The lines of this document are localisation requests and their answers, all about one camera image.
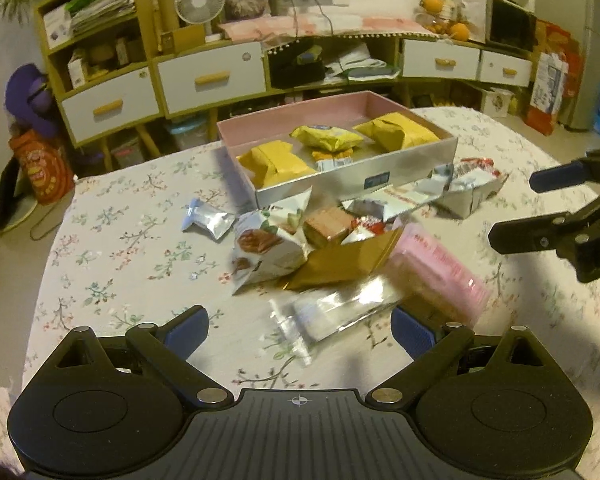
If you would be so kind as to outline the floral tablecloth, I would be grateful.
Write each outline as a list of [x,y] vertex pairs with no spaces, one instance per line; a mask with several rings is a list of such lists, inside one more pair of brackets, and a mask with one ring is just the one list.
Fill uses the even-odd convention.
[[[425,108],[422,117],[452,133],[457,155],[490,158],[506,175],[501,191],[465,220],[430,207],[418,220],[489,289],[477,330],[498,334],[527,326],[542,341],[591,408],[594,431],[579,471],[600,479],[600,280],[582,284],[551,252],[505,257],[488,234],[495,222],[560,210],[592,200],[587,186],[536,194],[533,171],[553,159],[518,132],[467,108]],[[16,459],[6,434],[12,401],[69,330],[90,326],[119,335],[141,322],[160,324],[194,304],[210,318],[196,367],[234,391],[242,388],[355,388],[366,392],[404,366],[387,315],[347,330],[301,363],[276,332],[273,285],[233,290],[234,240],[216,242],[181,225],[189,202],[201,198],[244,212],[250,200],[219,143],[78,183],[73,201],[54,215],[58,233],[32,243],[21,231],[14,252],[0,259],[0,317],[21,326],[27,352],[0,387],[0,460]]]

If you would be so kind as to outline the large yellow snack pack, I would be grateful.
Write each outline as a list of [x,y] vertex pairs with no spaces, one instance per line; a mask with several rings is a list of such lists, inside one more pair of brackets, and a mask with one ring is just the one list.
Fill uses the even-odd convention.
[[315,174],[312,167],[292,152],[292,145],[281,140],[250,148],[237,161],[251,172],[255,188],[268,188]]

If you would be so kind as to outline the pink snack packet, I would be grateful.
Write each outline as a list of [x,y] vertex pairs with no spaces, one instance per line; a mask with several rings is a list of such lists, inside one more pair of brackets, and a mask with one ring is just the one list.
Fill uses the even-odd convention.
[[470,327],[490,297],[484,281],[419,223],[402,228],[385,269],[396,287],[422,296],[452,321]]

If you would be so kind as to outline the brown wafer snack packet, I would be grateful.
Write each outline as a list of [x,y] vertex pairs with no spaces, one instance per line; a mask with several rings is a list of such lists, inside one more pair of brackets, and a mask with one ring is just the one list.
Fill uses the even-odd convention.
[[313,211],[304,220],[306,240],[315,248],[337,246],[351,233],[354,217],[339,207]]

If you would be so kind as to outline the white pecan kernel bag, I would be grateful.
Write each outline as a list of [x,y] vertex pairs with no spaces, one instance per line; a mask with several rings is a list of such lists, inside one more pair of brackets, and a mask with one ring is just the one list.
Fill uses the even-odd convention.
[[234,292],[282,278],[306,263],[310,246],[303,222],[311,195],[308,188],[239,217],[232,252]]

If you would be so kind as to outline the pink and silver cardboard box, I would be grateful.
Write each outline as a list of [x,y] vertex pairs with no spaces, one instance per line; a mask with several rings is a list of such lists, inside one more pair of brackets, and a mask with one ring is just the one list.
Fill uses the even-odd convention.
[[[389,113],[399,114],[433,133],[437,140],[390,152],[364,136],[360,145],[333,160],[317,160],[310,148],[290,134],[298,127],[329,127],[351,131],[363,122]],[[261,110],[218,123],[220,138],[234,164],[250,200],[258,208],[312,188],[313,196],[350,200],[385,185],[401,185],[430,174],[437,166],[452,162],[457,138],[433,122],[374,92],[361,91],[326,96],[268,110]],[[279,183],[263,184],[240,158],[255,148],[283,142],[291,154],[312,172]]]

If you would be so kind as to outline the white brown triangular snack pack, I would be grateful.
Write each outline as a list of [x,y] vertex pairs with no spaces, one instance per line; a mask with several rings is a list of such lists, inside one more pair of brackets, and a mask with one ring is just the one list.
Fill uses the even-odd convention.
[[494,182],[480,186],[480,188],[457,192],[449,190],[450,181],[442,194],[434,201],[434,204],[456,218],[467,219],[477,211],[485,200],[498,194],[507,179],[508,174],[502,172],[501,177]]

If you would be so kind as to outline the orange red gift bag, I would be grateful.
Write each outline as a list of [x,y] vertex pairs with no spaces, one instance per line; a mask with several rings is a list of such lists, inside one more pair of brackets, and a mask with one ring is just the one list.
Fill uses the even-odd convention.
[[55,141],[29,129],[8,144],[40,205],[57,203],[74,188],[71,167]]

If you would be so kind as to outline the clear transparent snack packet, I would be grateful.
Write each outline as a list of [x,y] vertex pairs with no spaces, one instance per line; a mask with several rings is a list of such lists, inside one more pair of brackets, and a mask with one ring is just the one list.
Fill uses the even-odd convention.
[[270,301],[271,318],[292,354],[309,366],[327,341],[395,307],[405,292],[384,274]]

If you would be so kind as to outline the gold foil snack bar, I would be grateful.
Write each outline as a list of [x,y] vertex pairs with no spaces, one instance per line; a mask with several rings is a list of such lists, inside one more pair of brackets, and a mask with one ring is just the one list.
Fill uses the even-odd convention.
[[368,278],[385,266],[402,233],[399,228],[359,242],[314,250],[305,264],[278,284],[298,292]]

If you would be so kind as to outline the red paper bag at right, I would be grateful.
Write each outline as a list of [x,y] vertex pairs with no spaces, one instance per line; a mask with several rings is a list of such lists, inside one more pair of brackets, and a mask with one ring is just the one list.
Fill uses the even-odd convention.
[[524,122],[543,136],[550,136],[557,124],[568,63],[557,53],[541,53]]

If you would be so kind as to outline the red and white candy bag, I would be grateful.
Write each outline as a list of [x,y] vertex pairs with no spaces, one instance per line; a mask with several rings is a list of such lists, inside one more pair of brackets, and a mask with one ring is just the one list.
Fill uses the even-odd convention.
[[365,216],[354,218],[351,223],[349,234],[342,240],[341,244],[362,242],[369,238],[385,233],[385,222],[375,217]]

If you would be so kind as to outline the purple plush toy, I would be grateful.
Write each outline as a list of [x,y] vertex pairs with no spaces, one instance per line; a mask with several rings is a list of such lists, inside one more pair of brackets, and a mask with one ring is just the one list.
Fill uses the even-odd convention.
[[9,77],[5,89],[5,108],[24,130],[34,130],[52,138],[57,127],[45,117],[53,104],[46,88],[46,76],[33,63],[18,67]]

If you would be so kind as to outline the wooden cabinet with white drawers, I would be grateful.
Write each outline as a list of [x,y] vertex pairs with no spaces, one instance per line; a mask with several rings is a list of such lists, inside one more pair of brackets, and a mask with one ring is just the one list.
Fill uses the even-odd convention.
[[[363,40],[399,73],[390,84],[407,79],[454,79],[524,87],[531,63],[520,56],[478,44],[445,41],[403,18],[300,14],[258,18],[223,28],[223,39],[207,41],[204,28],[190,24],[159,32],[152,0],[133,0],[131,10],[98,18],[86,32],[71,31],[65,10],[71,0],[45,0],[35,9],[50,86],[74,148],[134,129],[151,154],[158,152],[146,128],[159,118],[175,119],[265,96],[304,90],[382,86],[385,79],[359,81],[350,76],[292,82],[275,63],[303,40]],[[140,54],[106,74],[75,86],[69,64],[76,51],[114,46],[117,38],[139,39]]]

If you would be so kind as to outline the black microwave oven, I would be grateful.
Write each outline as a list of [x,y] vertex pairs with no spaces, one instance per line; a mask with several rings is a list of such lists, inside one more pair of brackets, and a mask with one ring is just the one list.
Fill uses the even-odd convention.
[[486,0],[486,43],[531,52],[536,17],[506,0]]

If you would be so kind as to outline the small silver foil packet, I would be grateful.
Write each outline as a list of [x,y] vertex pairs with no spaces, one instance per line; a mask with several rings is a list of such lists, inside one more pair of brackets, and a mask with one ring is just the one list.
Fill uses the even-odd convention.
[[181,231],[201,230],[212,240],[220,240],[232,227],[236,220],[234,214],[206,203],[199,197],[193,198],[181,225]]

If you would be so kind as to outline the white long snack packet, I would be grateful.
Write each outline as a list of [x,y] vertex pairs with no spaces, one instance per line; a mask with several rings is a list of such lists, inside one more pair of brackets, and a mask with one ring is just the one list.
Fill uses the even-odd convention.
[[388,221],[433,203],[449,189],[450,184],[450,177],[433,176],[404,185],[387,185],[353,200],[344,200],[342,206],[358,217]]

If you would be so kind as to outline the oranges on fruit stand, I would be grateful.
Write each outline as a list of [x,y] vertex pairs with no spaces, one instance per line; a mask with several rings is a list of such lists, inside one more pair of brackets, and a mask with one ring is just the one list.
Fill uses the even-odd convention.
[[418,0],[415,21],[433,34],[467,42],[470,29],[453,0]]

